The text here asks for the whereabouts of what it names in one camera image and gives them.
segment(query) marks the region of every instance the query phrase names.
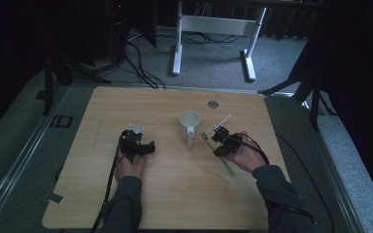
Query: circular hole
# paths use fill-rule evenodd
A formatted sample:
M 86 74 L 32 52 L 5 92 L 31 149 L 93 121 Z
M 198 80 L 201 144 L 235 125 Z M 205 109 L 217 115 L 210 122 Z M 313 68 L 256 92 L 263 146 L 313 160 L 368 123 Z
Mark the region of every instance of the circular hole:
M 208 102 L 208 107 L 210 107 L 211 109 L 217 109 L 219 106 L 220 105 L 217 101 L 211 100 L 210 102 Z

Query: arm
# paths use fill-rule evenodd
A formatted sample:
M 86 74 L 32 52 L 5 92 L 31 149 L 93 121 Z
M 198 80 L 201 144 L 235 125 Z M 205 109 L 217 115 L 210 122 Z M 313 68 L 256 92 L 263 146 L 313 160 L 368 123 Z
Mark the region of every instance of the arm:
M 244 143 L 260 150 L 259 145 L 242 132 Z M 302 209 L 304 202 L 298 191 L 287 182 L 280 167 L 266 165 L 255 150 L 241 145 L 238 152 L 225 157 L 257 179 L 256 185 L 268 210 L 269 232 L 314 232 L 310 219 Z
M 142 217 L 141 177 L 146 158 L 141 156 L 135 165 L 119 152 L 120 163 L 115 170 L 118 187 L 114 198 L 102 210 L 101 232 L 137 232 Z
M 302 211 L 304 201 L 280 167 L 263 165 L 252 175 L 268 210 L 269 232 L 315 232 L 308 213 Z

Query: mug handle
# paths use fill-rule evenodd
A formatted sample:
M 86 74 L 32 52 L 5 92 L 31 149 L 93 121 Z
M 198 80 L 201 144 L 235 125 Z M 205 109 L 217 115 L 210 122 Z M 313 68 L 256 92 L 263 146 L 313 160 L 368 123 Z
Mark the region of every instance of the mug handle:
M 194 135 L 195 135 L 195 132 L 193 130 L 193 126 L 188 126 L 187 129 L 186 129 L 186 136 L 187 136 L 186 148 L 188 150 L 192 148 L 192 139 L 193 139 Z

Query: small white object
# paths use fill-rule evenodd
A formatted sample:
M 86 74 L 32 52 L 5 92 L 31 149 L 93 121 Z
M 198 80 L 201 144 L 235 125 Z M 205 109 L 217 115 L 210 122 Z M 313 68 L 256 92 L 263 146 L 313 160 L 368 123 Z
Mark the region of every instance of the small white object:
M 135 133 L 135 134 L 140 134 L 144 132 L 145 128 L 141 126 L 136 126 L 131 123 L 129 123 L 129 128 Z
M 214 130 L 216 130 L 218 127 L 224 124 L 231 116 L 232 114 L 228 114 L 219 124 L 214 125 L 214 128 L 208 130 L 208 135 L 211 135 L 214 132 Z
M 180 136 L 186 140 L 186 148 L 192 148 L 192 141 L 196 138 L 201 117 L 194 111 L 185 111 L 180 115 Z

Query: white mug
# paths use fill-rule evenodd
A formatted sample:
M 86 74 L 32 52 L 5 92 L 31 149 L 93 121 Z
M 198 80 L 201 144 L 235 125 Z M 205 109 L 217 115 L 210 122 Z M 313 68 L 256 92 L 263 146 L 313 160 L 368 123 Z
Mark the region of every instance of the white mug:
M 192 148 L 192 141 L 198 134 L 201 117 L 194 111 L 185 111 L 180 115 L 180 136 L 186 140 L 186 148 Z

